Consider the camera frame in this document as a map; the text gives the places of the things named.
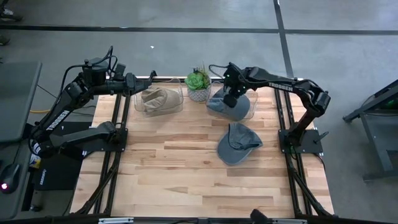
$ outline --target transparent container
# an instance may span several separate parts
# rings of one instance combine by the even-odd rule
[[[182,94],[181,81],[178,78],[173,78],[166,82],[153,83],[148,89],[151,88],[165,88],[167,91],[174,91],[178,94],[178,99],[174,99],[173,103],[166,103],[166,106],[161,106],[159,109],[148,110],[145,101],[142,99],[142,92],[133,95],[134,107],[136,111],[142,112],[145,116],[160,116],[171,113],[178,113],[183,110],[184,97]]]
[[[207,101],[206,101],[206,105],[208,105],[209,100],[214,96],[214,94],[215,94],[218,90],[222,89],[223,87],[224,87],[224,84],[222,84],[222,83],[220,83],[220,82],[213,82],[213,83],[211,84],[211,91],[210,91],[210,95],[209,95],[209,97],[208,97],[208,99],[207,99]],[[253,91],[253,90],[248,90],[248,91],[245,93],[245,96],[246,96],[246,97],[249,99],[249,101],[250,101],[250,108],[249,108],[249,111],[248,111],[248,113],[246,114],[246,116],[245,116],[242,120],[240,120],[240,121],[246,121],[246,120],[248,120],[248,119],[251,119],[251,118],[254,116],[254,112],[256,111],[258,93],[256,93],[256,92]],[[218,111],[214,111],[214,110],[210,109],[209,107],[207,107],[207,110],[208,110],[209,114],[212,115],[212,116],[217,116],[217,117],[229,119],[229,120],[232,120],[232,121],[236,121],[234,118],[229,117],[227,114],[220,113],[220,112],[218,112]]]

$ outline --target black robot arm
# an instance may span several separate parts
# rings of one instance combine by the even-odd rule
[[[308,125],[325,113],[330,102],[328,92],[323,91],[311,80],[281,77],[259,67],[246,67],[241,70],[235,64],[229,63],[224,73],[224,87],[228,91],[224,103],[234,107],[236,100],[248,89],[256,91],[265,86],[297,94],[307,109],[300,121],[290,127],[286,137],[291,145],[299,146]]]
[[[155,71],[148,80],[138,80],[132,73],[123,75],[125,66],[119,63],[113,70],[114,75],[107,78],[108,64],[95,62],[98,59],[93,61],[85,60],[85,64],[81,66],[83,71],[63,89],[50,112],[32,128],[29,139],[32,153],[40,157],[50,157],[67,146],[76,146],[83,142],[96,139],[118,141],[118,130],[109,121],[101,123],[97,128],[65,136],[52,134],[72,111],[85,106],[95,95],[134,95],[147,89],[156,76]]]

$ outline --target baseball cap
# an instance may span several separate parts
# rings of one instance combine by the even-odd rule
[[[223,99],[224,95],[228,93],[228,89],[220,88],[214,95],[207,101],[207,108],[217,112],[219,115],[233,121],[241,121],[250,110],[250,100],[247,96],[243,95],[237,99],[236,106],[230,108],[227,106]]]
[[[218,157],[227,165],[238,165],[253,150],[262,146],[260,137],[241,123],[230,123],[217,147]]]

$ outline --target power cord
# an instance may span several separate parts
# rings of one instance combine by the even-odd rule
[[[214,71],[211,69],[212,67],[216,67],[216,68],[228,68],[228,66],[209,65],[209,71],[210,71],[211,73],[213,73],[213,74],[215,74],[216,76],[218,76],[218,77],[224,79],[224,77],[222,77],[220,74],[214,72]]]
[[[56,96],[54,96],[54,94],[52,94],[51,92],[49,92],[48,90],[46,90],[45,88],[43,88],[43,87],[41,87],[40,85],[37,85],[39,88],[41,88],[42,90],[44,90],[46,93],[48,93],[49,95],[51,95],[52,97],[54,97],[54,98],[57,98]],[[96,106],[84,106],[84,107],[82,107],[81,109],[84,109],[84,108],[96,108]],[[30,112],[31,113],[48,113],[48,112],[50,112],[50,110],[30,110]],[[75,113],[75,114],[80,114],[80,115],[83,115],[83,116],[94,116],[94,115],[92,115],[92,114],[88,114],[88,113],[80,113],[80,112],[72,112],[72,113]]]
[[[17,149],[17,152],[15,153],[14,160],[12,161],[13,164],[15,163],[15,160],[17,159],[17,157],[19,155],[19,148],[21,148],[21,142],[22,142],[22,140],[20,140],[18,142],[18,149]]]
[[[323,170],[326,171],[325,162],[323,161],[322,157],[318,153],[314,153],[314,155],[319,158],[319,160],[321,161],[321,163],[323,165]]]

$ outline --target wire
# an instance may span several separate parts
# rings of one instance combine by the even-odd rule
[[[296,148],[294,148],[293,146],[290,147],[290,152],[289,152],[289,153],[290,153],[290,155],[292,156],[292,159],[297,160],[297,157],[294,157],[294,156],[293,156],[292,149],[293,149],[293,151],[294,151],[294,155],[297,155]]]
[[[211,73],[213,73],[213,74],[215,74],[216,76],[218,76],[218,77],[224,79],[224,77],[222,77],[221,75],[215,73],[215,72],[211,69],[212,67],[216,67],[216,68],[228,68],[228,66],[209,65],[209,71],[210,71]]]
[[[80,114],[80,115],[83,115],[83,116],[94,116],[94,115],[92,115],[92,114],[80,113],[80,112],[72,112],[72,113]]]
[[[362,107],[363,105],[365,105],[365,104],[368,102],[368,100],[370,100],[372,97],[374,97],[374,94],[373,94],[373,95],[370,95],[370,96],[363,102],[363,104],[361,105],[361,107]]]
[[[17,152],[15,153],[14,160],[12,161],[12,163],[15,163],[15,160],[17,159],[17,157],[19,155],[19,148],[21,148],[21,142],[22,142],[22,140],[20,140],[18,142],[18,149],[17,149]]]
[[[29,112],[31,112],[31,113],[48,113],[48,112],[50,112],[50,110],[43,110],[43,111],[30,110]]]
[[[111,58],[115,58],[112,68],[110,67],[111,66]],[[116,64],[118,63],[118,58],[117,58],[117,56],[114,56],[114,55],[112,55],[111,58],[109,59],[109,69],[111,70],[111,72],[115,73],[114,68],[116,67]]]
[[[49,91],[47,91],[45,88],[41,87],[39,84],[37,84],[37,86],[39,88],[41,88],[42,90],[44,90],[45,92],[47,92],[48,94],[52,95],[54,98],[57,98],[56,96],[54,96],[52,93],[50,93]]]
[[[79,108],[79,109],[85,109],[85,108],[96,108],[96,106],[84,106],[84,107],[82,107],[82,108]],[[30,110],[30,112],[31,113],[48,113],[50,110],[42,110],[42,111],[36,111],[36,110]]]
[[[62,93],[62,90],[63,90],[63,86],[64,86],[64,84],[65,84],[65,80],[66,80],[66,78],[67,78],[68,72],[69,72],[71,69],[73,69],[73,68],[79,68],[79,67],[83,67],[83,66],[85,66],[85,65],[72,65],[71,67],[68,67],[68,68],[65,70],[65,73],[63,74],[63,78],[62,78],[62,82],[61,82],[61,88],[60,88],[60,91],[59,91],[59,93],[58,93],[58,96],[57,96],[57,98],[56,98],[54,104],[52,105],[52,107],[51,107],[51,109],[50,109],[50,112],[49,112],[47,118],[45,119],[45,121],[42,122],[41,128],[43,128],[42,125],[43,125],[46,121],[48,121],[49,118],[51,117],[52,112],[53,112],[55,106],[57,105],[57,103],[58,103],[58,101],[59,101],[59,99],[60,99],[60,97],[61,97],[61,93]]]
[[[323,161],[322,157],[319,156],[319,154],[317,154],[317,153],[314,153],[314,155],[319,158],[319,160],[321,161],[321,163],[323,165],[323,170],[326,171],[325,162]]]

